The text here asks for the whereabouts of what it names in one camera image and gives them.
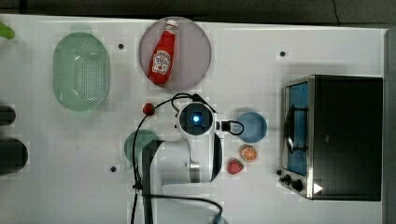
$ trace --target blue light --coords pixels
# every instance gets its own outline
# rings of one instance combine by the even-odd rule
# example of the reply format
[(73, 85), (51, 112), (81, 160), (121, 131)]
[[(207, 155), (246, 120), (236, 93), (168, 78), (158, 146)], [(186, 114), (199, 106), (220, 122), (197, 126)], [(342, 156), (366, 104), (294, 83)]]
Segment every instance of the blue light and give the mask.
[(199, 121), (199, 117), (198, 116), (194, 116), (192, 119), (194, 120), (194, 122), (198, 122)]

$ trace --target oven knob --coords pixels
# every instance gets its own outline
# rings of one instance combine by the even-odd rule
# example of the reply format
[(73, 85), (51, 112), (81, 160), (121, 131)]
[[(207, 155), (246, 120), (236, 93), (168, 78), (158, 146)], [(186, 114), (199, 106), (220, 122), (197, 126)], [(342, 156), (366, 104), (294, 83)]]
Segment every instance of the oven knob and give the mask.
[(283, 178), (280, 178), (279, 180), (285, 183), (286, 186), (289, 186), (291, 182), (291, 177), (289, 175), (285, 175), (283, 176)]
[(293, 181), (291, 181), (291, 187), (297, 191), (301, 191), (301, 190), (303, 190), (303, 182), (300, 179), (293, 180)]

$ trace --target white table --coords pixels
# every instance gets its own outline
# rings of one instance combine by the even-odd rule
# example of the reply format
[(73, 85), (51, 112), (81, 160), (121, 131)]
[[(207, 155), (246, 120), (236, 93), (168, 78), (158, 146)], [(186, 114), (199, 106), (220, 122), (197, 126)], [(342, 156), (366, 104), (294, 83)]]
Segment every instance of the white table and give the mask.
[[(133, 173), (123, 144), (142, 118), (142, 105), (174, 92), (151, 84), (138, 58), (140, 37), (154, 21), (0, 15), (17, 33), (0, 39), (0, 104), (13, 105), (17, 120), (0, 127), (28, 146), (26, 167), (0, 177), (0, 223), (129, 223)], [(62, 107), (52, 92), (52, 54), (75, 23), (89, 24), (111, 60), (106, 100), (91, 113)], [(260, 157), (240, 175), (224, 166), (210, 184), (165, 187), (164, 193), (202, 194), (220, 202), (229, 223), (381, 223), (381, 202), (308, 201), (280, 186), (282, 85), (312, 74), (382, 77), (380, 29), (199, 23), (212, 45), (212, 62), (194, 90), (219, 112), (237, 119), (255, 110), (268, 133), (254, 146)], [(280, 51), (286, 51), (284, 58)], [(167, 105), (144, 128), (176, 140), (174, 111)], [(243, 144), (224, 139), (223, 162)], [(116, 165), (116, 173), (109, 167)], [(141, 218), (142, 206), (138, 207)]]

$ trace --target ketchup label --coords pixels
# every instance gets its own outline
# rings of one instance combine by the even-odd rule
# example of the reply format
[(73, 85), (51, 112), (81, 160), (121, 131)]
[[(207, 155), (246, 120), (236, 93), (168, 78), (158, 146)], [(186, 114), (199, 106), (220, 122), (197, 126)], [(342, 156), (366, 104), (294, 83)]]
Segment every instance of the ketchup label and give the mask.
[(172, 35), (175, 35), (175, 34), (176, 34), (176, 30), (177, 30), (177, 28), (176, 28), (175, 26), (173, 26), (173, 25), (167, 24), (167, 25), (165, 26), (165, 31), (171, 33)]
[(171, 56), (164, 50), (158, 50), (153, 57), (152, 72), (165, 75), (171, 65)]

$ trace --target white robot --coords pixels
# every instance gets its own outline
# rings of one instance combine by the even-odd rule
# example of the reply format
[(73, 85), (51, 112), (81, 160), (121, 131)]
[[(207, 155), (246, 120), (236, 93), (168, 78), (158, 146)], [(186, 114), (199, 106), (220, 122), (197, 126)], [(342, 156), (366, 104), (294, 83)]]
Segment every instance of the white robot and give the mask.
[[(210, 105), (198, 95), (194, 96), (199, 100), (182, 107), (177, 113), (175, 127), (184, 141), (154, 140), (147, 144), (139, 155), (138, 172), (141, 176), (145, 224), (176, 223), (165, 220), (164, 214), (161, 215), (159, 212), (160, 207), (166, 208), (163, 213), (166, 211), (171, 213), (171, 211), (176, 211), (178, 206), (186, 206), (175, 202), (175, 199), (186, 199), (184, 197), (163, 196), (164, 185), (211, 182), (221, 169), (222, 149), (217, 132), (232, 133), (231, 123), (238, 122), (219, 120), (218, 114)], [(167, 198), (168, 200), (152, 200), (153, 198)], [(223, 223), (220, 205), (201, 198), (188, 199), (212, 203), (219, 208), (218, 214), (213, 211), (211, 211), (212, 215), (208, 215), (210, 212), (202, 213), (202, 216), (212, 216), (211, 221), (209, 218), (203, 218), (198, 220), (198, 223)], [(176, 210), (171, 210), (171, 203), (176, 204), (174, 208)], [(187, 213), (182, 212), (177, 216), (185, 216), (184, 219), (188, 219)], [(196, 218), (190, 217), (189, 223), (195, 223), (192, 222), (193, 220), (196, 221)]]

